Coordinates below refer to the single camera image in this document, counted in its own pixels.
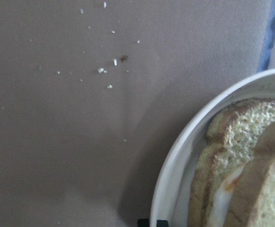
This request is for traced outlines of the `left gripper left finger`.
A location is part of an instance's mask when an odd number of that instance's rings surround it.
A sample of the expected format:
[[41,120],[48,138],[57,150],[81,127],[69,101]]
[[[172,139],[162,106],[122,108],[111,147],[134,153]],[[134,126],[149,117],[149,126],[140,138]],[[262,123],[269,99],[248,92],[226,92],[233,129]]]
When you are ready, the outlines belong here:
[[147,218],[138,219],[137,227],[149,227],[149,219]]

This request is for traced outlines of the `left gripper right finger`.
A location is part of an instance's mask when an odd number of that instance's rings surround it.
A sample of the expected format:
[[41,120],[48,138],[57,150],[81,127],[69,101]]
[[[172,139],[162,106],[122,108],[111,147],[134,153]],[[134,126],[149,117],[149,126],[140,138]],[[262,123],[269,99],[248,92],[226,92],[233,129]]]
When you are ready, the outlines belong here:
[[157,220],[156,227],[169,227],[167,220]]

